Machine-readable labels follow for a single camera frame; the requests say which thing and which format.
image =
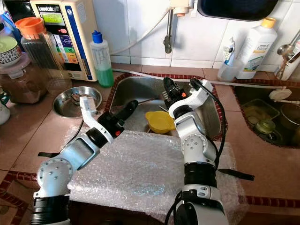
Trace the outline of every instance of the metal bowl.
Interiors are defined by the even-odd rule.
[[[294,104],[285,104],[281,107],[281,124],[290,130],[296,130],[300,127],[300,106]]]
[[[96,108],[102,102],[102,96],[97,89],[91,87],[74,87],[60,93],[53,101],[52,109],[56,114],[65,118],[80,118],[82,117],[79,105],[80,96],[93,97]]]

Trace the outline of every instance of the black cable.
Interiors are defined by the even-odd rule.
[[[220,161],[220,156],[222,154],[223,148],[224,148],[224,144],[225,144],[225,138],[226,138],[226,117],[225,117],[225,110],[224,107],[222,105],[222,103],[219,101],[219,99],[213,95],[213,93],[208,90],[206,87],[204,87],[201,83],[201,81],[199,81],[198,79],[192,78],[194,79],[194,81],[210,96],[212,97],[212,99],[217,102],[217,104],[220,106],[221,109],[221,113],[222,113],[222,140],[221,140],[221,145],[219,148],[219,151],[217,152],[217,157],[215,160],[215,164],[216,164],[216,170],[218,169],[219,166],[219,161]]]
[[[79,128],[78,128],[77,131],[76,131],[76,134],[74,134],[74,136],[71,138],[70,141],[68,141],[67,144],[69,144],[71,141],[73,141],[73,140],[76,138],[76,136],[79,134],[79,132],[80,132],[80,130],[81,130],[82,127],[83,127],[83,120],[81,120],[81,123],[80,123],[80,125],[79,125]]]
[[[170,218],[170,215],[171,215],[172,211],[173,211],[173,217],[174,217],[174,219],[175,219],[175,215],[176,215],[176,206],[177,206],[177,204],[181,201],[181,194],[182,194],[182,191],[180,191],[180,192],[176,195],[175,201],[174,201],[173,205],[170,207],[170,209],[169,209],[169,211],[168,211],[168,213],[167,213],[167,215],[166,215],[166,217],[165,217],[165,225],[168,225],[169,218]]]

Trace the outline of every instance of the display screen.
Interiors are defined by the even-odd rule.
[[[65,25],[61,13],[40,12],[40,14],[41,14],[42,18],[44,19],[45,24],[60,25],[60,26]]]

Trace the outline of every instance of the yellow bottle cap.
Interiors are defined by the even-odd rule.
[[[272,18],[272,17],[266,17],[264,18],[264,20],[262,21],[261,26],[265,27],[265,28],[273,28],[274,25],[276,23],[276,19]]]

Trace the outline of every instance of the white tile wall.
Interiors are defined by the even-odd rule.
[[[126,47],[148,30],[165,12],[169,0],[93,0],[97,24],[111,51]],[[270,16],[277,19],[278,38],[259,68],[273,71],[281,59],[276,50],[300,29],[300,0],[279,0]],[[219,68],[225,42],[234,37],[236,53],[248,30],[261,21],[243,22],[189,15],[174,24],[173,52],[165,54],[167,17],[142,42],[112,56],[112,62],[173,67]]]

